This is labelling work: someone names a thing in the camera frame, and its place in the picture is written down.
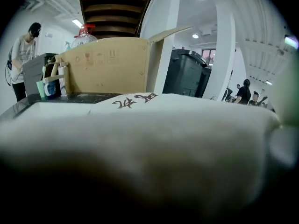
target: ceiling light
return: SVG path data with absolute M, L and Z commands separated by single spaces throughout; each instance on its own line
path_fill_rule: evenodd
M 273 85 L 269 80 L 266 81 L 266 84 Z
M 79 22 L 79 20 L 78 19 L 74 19 L 74 20 L 72 20 L 72 22 L 73 23 L 75 23 L 79 28 L 81 28 L 82 27 L 82 23 L 81 22 Z
M 292 47 L 294 47 L 295 49 L 297 49 L 298 46 L 299 46 L 297 39 L 296 38 L 292 38 L 290 36 L 287 36 L 285 38 L 285 43 L 288 44 L 288 45 L 290 45 L 290 46 L 292 46 Z

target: toothbrush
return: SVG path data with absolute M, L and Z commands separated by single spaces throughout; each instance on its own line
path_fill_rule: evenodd
M 43 66 L 43 80 L 45 79 L 45 74 L 46 74 L 46 67 Z

